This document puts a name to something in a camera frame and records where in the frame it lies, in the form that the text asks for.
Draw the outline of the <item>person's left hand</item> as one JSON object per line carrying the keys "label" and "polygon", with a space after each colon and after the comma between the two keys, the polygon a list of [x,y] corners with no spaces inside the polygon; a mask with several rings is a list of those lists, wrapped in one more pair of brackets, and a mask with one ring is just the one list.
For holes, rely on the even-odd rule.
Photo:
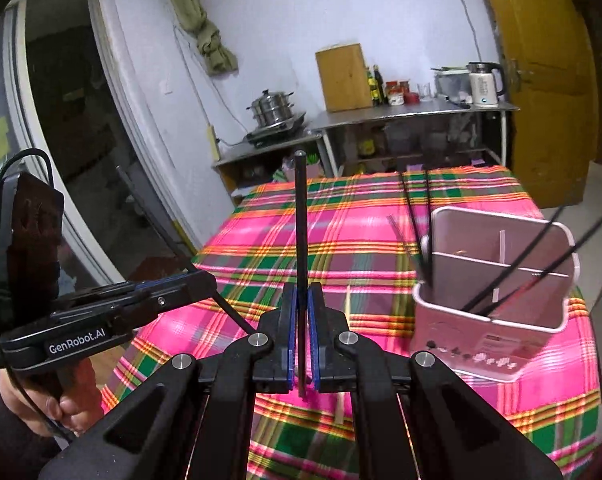
{"label": "person's left hand", "polygon": [[[80,437],[103,416],[103,409],[92,361],[85,359],[78,362],[73,367],[73,374],[72,385],[64,388],[59,400],[26,380],[21,385],[42,413]],[[0,371],[0,397],[8,410],[19,417],[34,434],[51,436],[43,416],[32,408],[6,370]]]}

